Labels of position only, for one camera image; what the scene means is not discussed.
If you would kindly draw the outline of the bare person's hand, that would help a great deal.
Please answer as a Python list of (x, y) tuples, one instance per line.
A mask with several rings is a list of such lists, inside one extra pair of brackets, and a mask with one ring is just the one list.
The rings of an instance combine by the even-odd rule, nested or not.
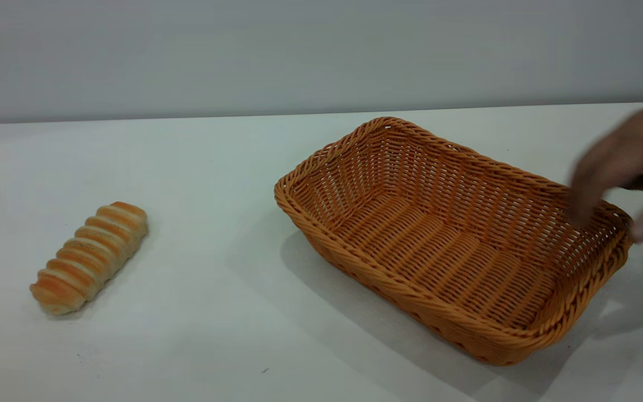
[[(643, 109), (596, 142), (575, 164), (570, 181), (569, 217), (584, 226), (604, 193), (613, 188), (643, 191)], [(632, 225), (643, 242), (643, 212)]]

